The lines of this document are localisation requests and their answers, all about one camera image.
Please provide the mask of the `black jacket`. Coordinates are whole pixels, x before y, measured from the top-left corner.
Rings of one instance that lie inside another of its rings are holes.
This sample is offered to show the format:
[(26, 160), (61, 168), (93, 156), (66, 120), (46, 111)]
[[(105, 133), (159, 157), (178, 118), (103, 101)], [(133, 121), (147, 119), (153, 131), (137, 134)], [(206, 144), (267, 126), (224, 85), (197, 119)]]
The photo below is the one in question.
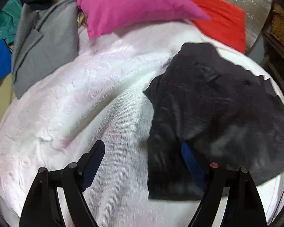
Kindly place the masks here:
[(199, 200), (205, 167), (246, 167), (256, 185), (284, 171), (284, 105), (271, 81), (223, 59), (209, 43), (182, 45), (145, 96), (151, 199)]

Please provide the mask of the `white pink bed blanket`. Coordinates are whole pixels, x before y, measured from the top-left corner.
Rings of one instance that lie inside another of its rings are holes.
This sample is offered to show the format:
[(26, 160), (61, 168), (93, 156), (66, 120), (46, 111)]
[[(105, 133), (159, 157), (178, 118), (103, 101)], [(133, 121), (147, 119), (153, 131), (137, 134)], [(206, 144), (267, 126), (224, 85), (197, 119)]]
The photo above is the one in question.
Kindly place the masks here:
[(153, 109), (144, 90), (186, 42), (210, 43), (226, 60), (265, 79), (252, 59), (185, 22), (142, 23), (89, 40), (79, 54), (14, 99), (0, 123), (0, 210), (18, 226), (40, 167), (65, 168), (96, 140), (105, 156), (84, 197), (99, 226), (187, 226), (198, 201), (151, 201), (146, 140)]

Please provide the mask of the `grey folded garment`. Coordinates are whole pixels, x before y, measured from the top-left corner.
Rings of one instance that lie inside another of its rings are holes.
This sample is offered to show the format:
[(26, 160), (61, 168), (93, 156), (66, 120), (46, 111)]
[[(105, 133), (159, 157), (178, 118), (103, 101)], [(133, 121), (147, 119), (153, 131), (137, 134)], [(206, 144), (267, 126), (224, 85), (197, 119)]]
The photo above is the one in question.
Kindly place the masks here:
[(77, 0), (58, 0), (41, 11), (23, 5), (12, 52), (17, 98), (78, 56), (77, 14)]

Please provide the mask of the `wooden shelf unit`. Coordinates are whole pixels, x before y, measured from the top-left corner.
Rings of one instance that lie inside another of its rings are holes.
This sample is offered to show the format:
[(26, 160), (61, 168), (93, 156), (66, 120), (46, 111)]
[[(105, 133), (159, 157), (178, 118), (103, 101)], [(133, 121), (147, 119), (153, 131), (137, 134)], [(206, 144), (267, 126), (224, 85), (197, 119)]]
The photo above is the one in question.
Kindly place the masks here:
[(284, 10), (279, 4), (273, 3), (262, 33), (270, 64), (284, 74)]

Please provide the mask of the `red pillow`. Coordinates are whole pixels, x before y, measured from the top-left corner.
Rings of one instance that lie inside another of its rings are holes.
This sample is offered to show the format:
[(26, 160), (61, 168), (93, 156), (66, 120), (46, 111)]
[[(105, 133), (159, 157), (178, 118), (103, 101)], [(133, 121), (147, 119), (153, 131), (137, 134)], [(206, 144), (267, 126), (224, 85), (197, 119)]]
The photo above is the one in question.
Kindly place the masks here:
[(224, 0), (191, 0), (211, 20), (194, 19), (193, 23), (206, 36), (217, 40), (241, 53), (246, 51), (245, 12), (238, 6)]

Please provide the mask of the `teal garment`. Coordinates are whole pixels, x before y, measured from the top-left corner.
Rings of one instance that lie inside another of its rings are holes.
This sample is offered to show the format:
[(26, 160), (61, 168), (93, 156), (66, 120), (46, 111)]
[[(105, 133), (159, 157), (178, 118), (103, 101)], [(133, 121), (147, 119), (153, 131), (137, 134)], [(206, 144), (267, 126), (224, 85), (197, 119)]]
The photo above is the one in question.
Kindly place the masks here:
[(5, 40), (7, 44), (15, 39), (21, 10), (20, 0), (9, 0), (0, 11), (0, 40)]

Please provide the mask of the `magenta pillow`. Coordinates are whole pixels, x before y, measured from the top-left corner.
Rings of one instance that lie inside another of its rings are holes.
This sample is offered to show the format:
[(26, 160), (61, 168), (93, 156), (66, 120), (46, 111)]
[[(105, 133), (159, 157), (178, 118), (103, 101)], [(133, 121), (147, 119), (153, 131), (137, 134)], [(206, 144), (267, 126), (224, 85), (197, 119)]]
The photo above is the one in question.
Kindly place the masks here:
[(77, 0), (87, 16), (89, 39), (141, 22), (210, 17), (191, 0)]

